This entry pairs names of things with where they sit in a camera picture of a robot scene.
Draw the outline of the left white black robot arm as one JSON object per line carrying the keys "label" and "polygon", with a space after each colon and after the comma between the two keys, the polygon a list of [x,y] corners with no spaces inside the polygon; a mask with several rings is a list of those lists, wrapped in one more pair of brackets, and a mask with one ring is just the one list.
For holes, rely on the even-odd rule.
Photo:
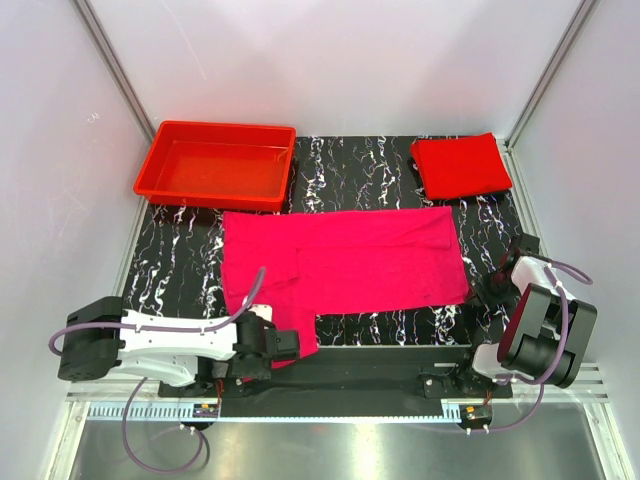
{"label": "left white black robot arm", "polygon": [[298,359],[300,340],[297,331],[275,326],[267,305],[187,319],[143,314],[108,296],[71,313],[49,349],[64,381],[119,373],[190,392],[225,379],[268,380],[276,364]]}

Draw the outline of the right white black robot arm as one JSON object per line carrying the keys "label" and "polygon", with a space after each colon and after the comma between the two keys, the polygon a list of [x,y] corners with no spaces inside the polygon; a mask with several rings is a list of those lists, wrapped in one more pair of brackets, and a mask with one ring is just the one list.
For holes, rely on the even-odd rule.
{"label": "right white black robot arm", "polygon": [[597,319],[597,308],[568,291],[559,275],[583,285],[580,269],[541,254],[540,239],[513,237],[497,270],[472,283],[466,304],[510,307],[500,340],[477,344],[453,375],[464,396],[478,396],[519,381],[569,387],[576,379]]}

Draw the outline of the pink t shirt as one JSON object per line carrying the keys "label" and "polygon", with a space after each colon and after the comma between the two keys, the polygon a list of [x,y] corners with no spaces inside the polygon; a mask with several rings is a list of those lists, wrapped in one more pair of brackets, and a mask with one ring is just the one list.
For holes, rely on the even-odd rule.
{"label": "pink t shirt", "polygon": [[256,297],[300,355],[317,352],[319,315],[462,304],[469,291],[449,207],[257,215],[226,212],[221,279],[236,310],[260,269]]}

